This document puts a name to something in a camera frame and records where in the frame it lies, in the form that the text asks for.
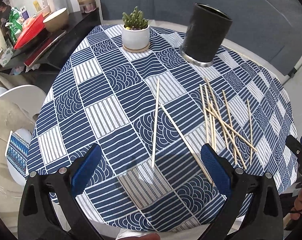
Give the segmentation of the person's right hand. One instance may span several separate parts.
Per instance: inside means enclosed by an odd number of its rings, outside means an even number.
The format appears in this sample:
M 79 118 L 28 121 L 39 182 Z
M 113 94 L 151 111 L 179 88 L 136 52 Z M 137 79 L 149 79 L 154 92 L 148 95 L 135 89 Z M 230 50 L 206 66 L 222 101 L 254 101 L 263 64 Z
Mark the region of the person's right hand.
M 298 220 L 302 215 L 302 189 L 300 190 L 297 198 L 294 201 L 294 206 L 290 212 L 290 218 L 292 220 Z

